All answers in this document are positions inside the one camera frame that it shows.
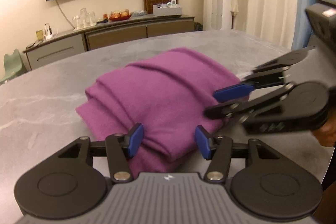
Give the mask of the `operator hand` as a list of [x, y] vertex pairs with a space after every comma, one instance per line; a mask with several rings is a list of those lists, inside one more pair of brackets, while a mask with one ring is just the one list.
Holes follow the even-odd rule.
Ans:
[[336, 142], [336, 113], [335, 109], [329, 111], [326, 123], [319, 129], [312, 132], [320, 145], [334, 147]]

